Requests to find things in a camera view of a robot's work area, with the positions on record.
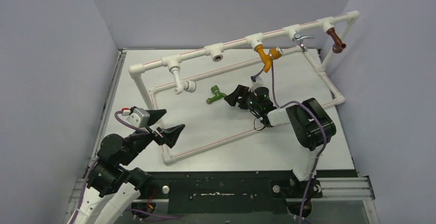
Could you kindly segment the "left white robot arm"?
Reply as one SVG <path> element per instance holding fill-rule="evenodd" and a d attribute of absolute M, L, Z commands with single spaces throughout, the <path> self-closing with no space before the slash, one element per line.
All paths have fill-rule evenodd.
<path fill-rule="evenodd" d="M 185 124 L 152 128 L 166 112 L 133 106 L 114 113 L 115 119 L 133 133 L 126 137 L 109 134 L 102 139 L 68 223 L 114 223 L 134 200 L 155 197 L 152 176 L 138 167 L 128 170 L 126 166 L 153 142 L 170 148 L 176 144 Z"/>

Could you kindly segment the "green plastic faucet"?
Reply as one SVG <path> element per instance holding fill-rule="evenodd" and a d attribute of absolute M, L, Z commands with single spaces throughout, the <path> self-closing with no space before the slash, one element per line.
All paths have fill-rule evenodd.
<path fill-rule="evenodd" d="M 206 100 L 206 103 L 208 105 L 212 104 L 213 102 L 215 102 L 217 100 L 220 100 L 220 99 L 227 97 L 227 95 L 225 93 L 220 91 L 220 89 L 217 85 L 213 85 L 210 90 L 213 94 L 213 97 L 210 97 Z"/>

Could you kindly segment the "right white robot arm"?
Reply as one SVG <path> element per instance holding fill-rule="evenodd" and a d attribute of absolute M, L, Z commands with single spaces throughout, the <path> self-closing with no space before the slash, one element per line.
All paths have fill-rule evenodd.
<path fill-rule="evenodd" d="M 291 125 L 298 150 L 289 190 L 294 196 L 307 197 L 315 180 L 320 155 L 337 131 L 335 123 L 319 102 L 309 98 L 278 107 L 270 99 L 267 87 L 250 90 L 243 85 L 238 85 L 224 99 L 230 106 L 250 111 L 265 127 Z"/>

